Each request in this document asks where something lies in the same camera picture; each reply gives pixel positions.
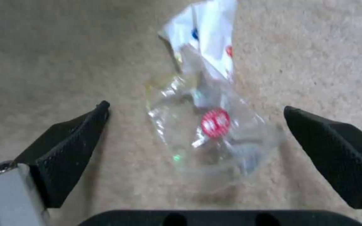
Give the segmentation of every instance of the red dot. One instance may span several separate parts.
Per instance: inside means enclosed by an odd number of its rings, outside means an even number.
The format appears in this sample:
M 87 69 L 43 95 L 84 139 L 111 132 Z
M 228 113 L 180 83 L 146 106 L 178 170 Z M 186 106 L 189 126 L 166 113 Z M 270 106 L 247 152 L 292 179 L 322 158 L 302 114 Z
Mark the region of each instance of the red dot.
M 233 57 L 233 48 L 231 46 L 227 46 L 226 53 L 228 56 L 230 56 L 232 58 Z

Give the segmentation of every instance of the clear plastic bag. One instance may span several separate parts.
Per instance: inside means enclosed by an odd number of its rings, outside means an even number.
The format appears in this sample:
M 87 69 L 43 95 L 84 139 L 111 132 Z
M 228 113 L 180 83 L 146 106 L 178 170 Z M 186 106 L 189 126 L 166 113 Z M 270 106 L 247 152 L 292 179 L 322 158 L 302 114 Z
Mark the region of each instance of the clear plastic bag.
M 185 48 L 183 53 L 192 52 Z M 281 136 L 226 79 L 214 79 L 200 68 L 150 80 L 147 110 L 184 185 L 216 192 L 250 175 Z

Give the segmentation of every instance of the red circular label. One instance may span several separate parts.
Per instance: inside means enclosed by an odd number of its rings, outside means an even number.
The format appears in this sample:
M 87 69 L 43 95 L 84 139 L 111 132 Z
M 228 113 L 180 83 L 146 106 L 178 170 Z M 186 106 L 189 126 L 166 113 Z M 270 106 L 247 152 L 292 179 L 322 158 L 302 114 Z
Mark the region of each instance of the red circular label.
M 228 56 L 230 56 L 232 58 L 233 57 L 233 48 L 231 46 L 227 46 L 226 53 Z
M 221 108 L 210 110 L 202 117 L 201 128 L 211 138 L 224 135 L 230 127 L 230 116 Z

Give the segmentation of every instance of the hole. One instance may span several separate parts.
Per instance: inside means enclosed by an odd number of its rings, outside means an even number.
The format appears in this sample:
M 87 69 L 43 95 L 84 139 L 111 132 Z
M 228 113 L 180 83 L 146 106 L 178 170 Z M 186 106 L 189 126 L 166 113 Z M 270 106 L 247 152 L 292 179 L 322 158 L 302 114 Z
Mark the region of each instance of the hole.
M 170 213 L 163 221 L 163 226 L 187 226 L 187 219 L 179 213 Z
M 255 218 L 255 226 L 280 226 L 280 222 L 269 213 L 260 213 Z

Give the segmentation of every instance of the crumpled plastic wrapper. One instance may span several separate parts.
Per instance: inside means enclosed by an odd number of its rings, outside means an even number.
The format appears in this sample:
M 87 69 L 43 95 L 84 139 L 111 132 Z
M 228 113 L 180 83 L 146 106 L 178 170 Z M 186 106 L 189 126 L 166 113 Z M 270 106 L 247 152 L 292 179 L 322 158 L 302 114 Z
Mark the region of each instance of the crumpled plastic wrapper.
M 195 3 L 168 22 L 161 35 L 181 73 L 145 86 L 148 115 L 183 185 L 195 191 L 217 192 L 251 175 L 282 140 L 233 89 L 235 8 L 234 0 Z

